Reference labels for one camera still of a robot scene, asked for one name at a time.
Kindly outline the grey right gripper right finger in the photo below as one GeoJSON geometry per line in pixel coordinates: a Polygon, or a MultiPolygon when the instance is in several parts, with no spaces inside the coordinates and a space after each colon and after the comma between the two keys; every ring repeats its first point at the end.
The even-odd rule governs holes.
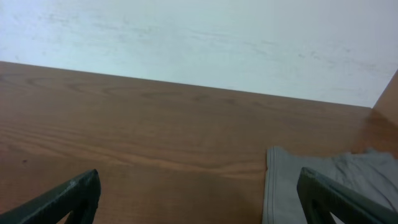
{"type": "Polygon", "coordinates": [[[297,193],[309,224],[397,223],[397,213],[335,182],[329,177],[303,167],[297,193]]]}

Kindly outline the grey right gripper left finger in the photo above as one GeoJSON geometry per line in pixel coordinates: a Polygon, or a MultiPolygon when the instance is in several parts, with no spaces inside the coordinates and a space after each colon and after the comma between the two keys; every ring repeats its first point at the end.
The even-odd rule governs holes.
{"type": "Polygon", "coordinates": [[[1,214],[1,223],[93,223],[101,195],[97,170],[88,170],[1,214]]]}

